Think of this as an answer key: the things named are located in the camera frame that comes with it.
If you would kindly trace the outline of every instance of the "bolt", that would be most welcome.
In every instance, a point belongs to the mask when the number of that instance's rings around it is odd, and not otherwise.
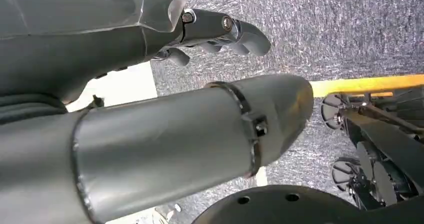
[[[224,16],[222,18],[222,27],[226,31],[231,31],[231,28],[233,28],[233,21],[231,20],[231,17]]]
[[[186,12],[182,15],[182,22],[183,23],[191,23],[193,22],[193,16],[189,12]]]
[[[262,137],[266,135],[268,132],[267,124],[266,123],[259,123],[256,125],[256,133],[258,137]]]

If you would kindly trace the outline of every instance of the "cylindrical tube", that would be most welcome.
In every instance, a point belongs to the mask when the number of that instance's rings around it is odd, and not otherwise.
[[[312,88],[293,75],[235,82],[267,118],[261,165],[280,157],[311,116]],[[101,223],[175,200],[250,171],[249,136],[234,97],[221,88],[90,111],[75,133],[80,190]]]

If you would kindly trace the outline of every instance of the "yellow stripe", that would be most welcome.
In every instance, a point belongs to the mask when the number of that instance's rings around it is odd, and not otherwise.
[[[424,74],[311,81],[313,96],[322,98],[330,93],[384,92],[424,85]]]

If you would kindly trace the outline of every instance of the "gray carpet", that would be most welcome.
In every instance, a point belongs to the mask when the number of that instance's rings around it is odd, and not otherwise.
[[[187,0],[187,6],[257,25],[272,49],[255,57],[227,49],[209,54],[187,48],[192,57],[187,67],[152,64],[160,96],[210,81],[274,73],[311,81],[424,73],[424,0]],[[342,133],[323,126],[317,112],[320,101],[315,100],[315,112],[292,148],[267,168],[268,182],[308,186],[349,199],[332,184],[330,166],[354,150]],[[182,212],[170,222],[189,224],[219,199],[254,186],[254,181],[240,178],[178,200]]]

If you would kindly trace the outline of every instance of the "screw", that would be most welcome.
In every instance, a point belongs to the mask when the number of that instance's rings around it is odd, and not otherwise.
[[[193,22],[193,16],[192,14],[186,12],[182,15],[182,22],[183,23],[191,23]]]
[[[222,27],[226,31],[231,31],[231,28],[233,27],[233,21],[231,20],[231,17],[224,16],[222,18]]]

